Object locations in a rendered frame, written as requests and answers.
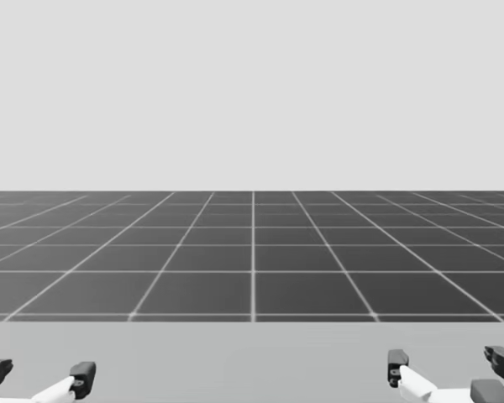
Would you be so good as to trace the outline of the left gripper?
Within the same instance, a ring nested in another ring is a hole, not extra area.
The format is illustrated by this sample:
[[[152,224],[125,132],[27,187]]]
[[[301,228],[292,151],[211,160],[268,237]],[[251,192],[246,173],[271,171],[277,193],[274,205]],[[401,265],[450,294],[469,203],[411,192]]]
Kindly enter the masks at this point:
[[[0,385],[13,369],[12,359],[0,359]],[[91,393],[97,373],[93,361],[73,365],[69,374],[31,398],[0,397],[0,403],[77,403]]]

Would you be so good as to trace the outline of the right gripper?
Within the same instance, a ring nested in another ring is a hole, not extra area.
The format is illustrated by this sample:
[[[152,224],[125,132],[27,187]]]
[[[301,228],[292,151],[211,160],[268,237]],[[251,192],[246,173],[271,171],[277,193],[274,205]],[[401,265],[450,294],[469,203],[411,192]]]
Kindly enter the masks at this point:
[[[488,345],[484,355],[493,372],[504,380],[504,347]],[[387,353],[387,383],[410,403],[504,403],[504,384],[496,379],[475,379],[468,388],[439,389],[412,369],[402,349]]]

